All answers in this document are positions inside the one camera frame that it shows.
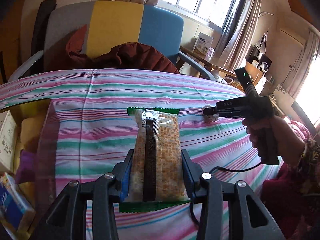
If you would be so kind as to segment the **person right hand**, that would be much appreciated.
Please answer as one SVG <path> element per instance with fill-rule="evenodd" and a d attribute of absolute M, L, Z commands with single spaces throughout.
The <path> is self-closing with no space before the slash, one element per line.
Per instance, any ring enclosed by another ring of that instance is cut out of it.
<path fill-rule="evenodd" d="M 285 120 L 278 116 L 272 116 L 255 123 L 249 119 L 244 119 L 242 124 L 246 126 L 246 132 L 249 134 L 249 140 L 253 148 L 258 148 L 261 145 L 257 131 L 263 128 L 272 129 L 273 136 L 278 144 L 278 155 L 283 158 L 287 165 L 298 165 L 305 144 L 302 139 L 295 135 Z"/>

